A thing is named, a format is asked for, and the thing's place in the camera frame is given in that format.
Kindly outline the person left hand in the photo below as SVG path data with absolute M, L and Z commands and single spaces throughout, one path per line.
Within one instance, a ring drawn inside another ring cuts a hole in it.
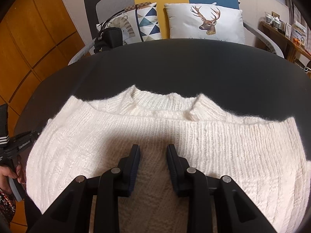
M 13 171 L 10 167 L 6 165 L 0 166 L 0 178 L 1 178 L 1 190 L 8 195 L 12 194 L 12 190 L 10 184 L 8 182 L 8 178 L 17 179 L 17 181 L 23 186 L 26 187 L 25 178 L 24 178 L 24 170 L 22 166 L 21 156 L 17 156 L 17 166 L 15 167 L 15 171 Z

